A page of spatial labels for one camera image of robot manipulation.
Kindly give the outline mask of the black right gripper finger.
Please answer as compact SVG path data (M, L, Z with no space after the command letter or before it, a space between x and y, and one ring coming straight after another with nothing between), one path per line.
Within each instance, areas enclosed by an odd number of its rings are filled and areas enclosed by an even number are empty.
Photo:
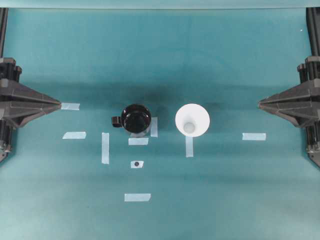
M289 121L296 128L306 128L312 125L312 110L303 108L279 108L274 104L259 104L258 108Z
M312 105L312 81L308 80L283 92L259 101L259 106L288 104L297 106Z

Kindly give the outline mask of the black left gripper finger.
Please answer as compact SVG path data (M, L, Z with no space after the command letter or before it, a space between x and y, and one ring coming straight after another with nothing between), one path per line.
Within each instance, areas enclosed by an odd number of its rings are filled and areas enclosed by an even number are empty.
M30 121L60 108L61 103L10 101L8 103L8 123L14 128L22 128Z
M60 105L61 102L19 82L8 81L8 97L14 101Z

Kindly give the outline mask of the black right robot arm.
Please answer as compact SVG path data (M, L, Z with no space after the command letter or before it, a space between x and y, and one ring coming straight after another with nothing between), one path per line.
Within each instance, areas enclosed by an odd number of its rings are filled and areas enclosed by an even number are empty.
M306 9L311 56L297 66L300 84L260 100L258 107L306 131L306 151L320 156L320 8Z

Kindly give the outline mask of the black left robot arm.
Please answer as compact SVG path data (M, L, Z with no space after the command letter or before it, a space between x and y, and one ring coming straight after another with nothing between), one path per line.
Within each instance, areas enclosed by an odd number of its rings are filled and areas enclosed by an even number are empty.
M17 128L59 110L62 103L20 83L22 68L16 60L3 57L8 8L0 9L0 159L12 151L12 135Z

